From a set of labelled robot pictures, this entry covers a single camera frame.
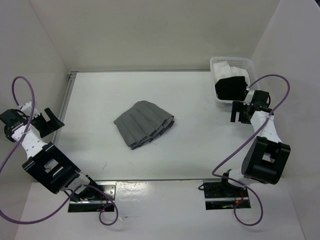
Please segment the grey skirt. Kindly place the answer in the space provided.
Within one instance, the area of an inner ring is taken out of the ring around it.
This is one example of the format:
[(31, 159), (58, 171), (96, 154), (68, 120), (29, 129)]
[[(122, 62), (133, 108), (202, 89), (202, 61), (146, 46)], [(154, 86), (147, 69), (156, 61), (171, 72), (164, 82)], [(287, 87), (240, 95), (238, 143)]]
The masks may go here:
[(134, 150), (162, 136), (175, 123), (175, 116), (152, 102), (142, 100), (113, 123), (126, 145)]

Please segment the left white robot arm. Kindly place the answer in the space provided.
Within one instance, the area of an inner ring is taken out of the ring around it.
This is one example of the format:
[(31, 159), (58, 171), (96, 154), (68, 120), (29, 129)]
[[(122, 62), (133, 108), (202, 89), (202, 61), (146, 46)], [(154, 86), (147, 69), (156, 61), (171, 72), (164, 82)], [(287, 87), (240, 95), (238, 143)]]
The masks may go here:
[(66, 190), (74, 191), (76, 187), (83, 185), (71, 197), (73, 202), (99, 198), (100, 188), (97, 183), (83, 174), (52, 142), (42, 141), (43, 137), (65, 125), (50, 108), (44, 111), (49, 121), (46, 121), (41, 113), (35, 112), (31, 118), (31, 126), (21, 142), (27, 154), (27, 161), (22, 168), (53, 194)]

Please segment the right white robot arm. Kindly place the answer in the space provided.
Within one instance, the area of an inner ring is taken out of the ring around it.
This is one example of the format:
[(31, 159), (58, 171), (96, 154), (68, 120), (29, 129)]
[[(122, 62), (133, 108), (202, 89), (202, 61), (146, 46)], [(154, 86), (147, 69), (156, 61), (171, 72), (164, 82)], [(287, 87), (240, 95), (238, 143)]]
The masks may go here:
[(291, 147), (279, 138), (274, 114), (269, 108), (270, 95), (262, 90), (246, 90), (243, 101), (234, 101), (231, 109), (231, 122), (250, 124), (259, 131), (249, 148), (240, 168), (229, 169), (219, 184), (219, 192), (231, 196), (237, 188), (262, 183), (275, 185), (281, 178), (291, 153)]

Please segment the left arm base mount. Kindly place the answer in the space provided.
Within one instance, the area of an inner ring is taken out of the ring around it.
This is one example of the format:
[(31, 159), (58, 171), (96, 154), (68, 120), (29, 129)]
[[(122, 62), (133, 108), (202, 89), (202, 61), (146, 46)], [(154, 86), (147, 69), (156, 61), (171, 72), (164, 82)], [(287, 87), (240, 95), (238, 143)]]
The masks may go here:
[[(116, 197), (116, 186), (115, 181), (97, 181), (98, 187), (113, 201)], [(112, 205), (111, 201), (108, 200), (104, 195), (99, 192), (96, 192), (93, 189), (90, 189), (93, 192), (93, 195), (89, 198), (79, 198), (76, 201), (75, 196), (71, 198), (68, 204), (69, 213), (95, 213), (100, 212), (114, 212), (115, 207)]]

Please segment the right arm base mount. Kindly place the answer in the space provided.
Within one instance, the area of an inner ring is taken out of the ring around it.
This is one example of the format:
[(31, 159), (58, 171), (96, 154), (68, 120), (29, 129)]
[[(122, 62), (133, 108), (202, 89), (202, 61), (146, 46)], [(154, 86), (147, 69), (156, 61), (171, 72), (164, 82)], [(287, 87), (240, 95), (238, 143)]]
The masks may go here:
[(203, 191), (206, 210), (250, 209), (248, 190), (225, 183), (223, 180), (205, 180), (198, 187)]

